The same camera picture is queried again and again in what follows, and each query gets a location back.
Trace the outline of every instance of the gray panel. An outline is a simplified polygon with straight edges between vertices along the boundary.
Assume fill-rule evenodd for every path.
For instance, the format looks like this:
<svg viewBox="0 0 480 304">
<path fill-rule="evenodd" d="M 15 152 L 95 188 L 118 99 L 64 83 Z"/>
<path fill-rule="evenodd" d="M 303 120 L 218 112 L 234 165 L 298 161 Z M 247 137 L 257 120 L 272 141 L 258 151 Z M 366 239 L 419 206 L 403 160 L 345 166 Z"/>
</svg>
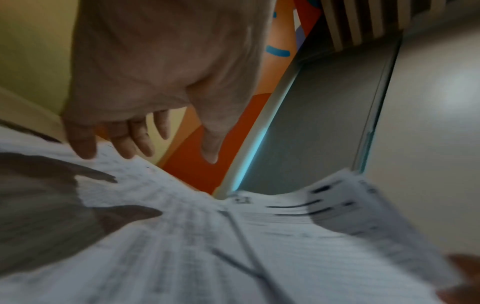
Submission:
<svg viewBox="0 0 480 304">
<path fill-rule="evenodd" d="M 396 48 L 390 41 L 306 63 L 239 189 L 285 193 L 352 168 Z"/>
</svg>

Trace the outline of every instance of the human hand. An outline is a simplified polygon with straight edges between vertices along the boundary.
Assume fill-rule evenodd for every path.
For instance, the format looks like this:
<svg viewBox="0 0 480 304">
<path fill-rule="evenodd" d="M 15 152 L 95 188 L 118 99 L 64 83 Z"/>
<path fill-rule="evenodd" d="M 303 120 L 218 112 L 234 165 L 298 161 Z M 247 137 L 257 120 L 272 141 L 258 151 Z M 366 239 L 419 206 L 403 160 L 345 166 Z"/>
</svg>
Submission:
<svg viewBox="0 0 480 304">
<path fill-rule="evenodd" d="M 449 259 L 467 277 L 466 285 L 457 286 L 437 292 L 446 304 L 478 304 L 480 303 L 480 257 L 456 254 Z"/>
<path fill-rule="evenodd" d="M 170 135 L 169 110 L 192 105 L 201 153 L 215 163 L 258 82 L 274 0 L 81 0 L 62 113 L 82 158 L 104 125 L 124 158 L 154 153 L 146 115 Z"/>
</svg>

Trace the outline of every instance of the wooden slat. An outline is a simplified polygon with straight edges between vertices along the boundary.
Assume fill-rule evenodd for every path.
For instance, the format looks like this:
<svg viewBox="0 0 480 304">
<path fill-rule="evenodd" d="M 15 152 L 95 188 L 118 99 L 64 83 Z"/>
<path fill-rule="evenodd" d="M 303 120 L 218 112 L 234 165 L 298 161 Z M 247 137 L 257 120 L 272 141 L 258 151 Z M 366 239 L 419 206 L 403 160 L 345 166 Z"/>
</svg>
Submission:
<svg viewBox="0 0 480 304">
<path fill-rule="evenodd" d="M 439 16 L 441 15 L 447 4 L 447 0 L 431 0 L 430 3 L 430 15 L 432 16 Z"/>
<path fill-rule="evenodd" d="M 381 0 L 368 0 L 368 6 L 370 7 L 370 18 L 371 27 L 373 30 L 373 37 L 382 37 L 385 34 L 382 2 Z"/>
<path fill-rule="evenodd" d="M 406 29 L 412 19 L 412 0 L 397 0 L 398 28 Z"/>
<path fill-rule="evenodd" d="M 345 3 L 346 16 L 350 26 L 351 40 L 353 45 L 362 44 L 362 31 L 360 30 L 359 11 L 357 0 L 343 0 Z"/>
<path fill-rule="evenodd" d="M 328 29 L 330 30 L 333 47 L 335 47 L 335 51 L 339 52 L 344 49 L 344 44 L 340 35 L 337 13 L 333 6 L 333 1 L 335 0 L 321 0 L 321 5 L 323 7 L 323 13 L 325 14 L 326 23 L 328 24 Z"/>
</svg>

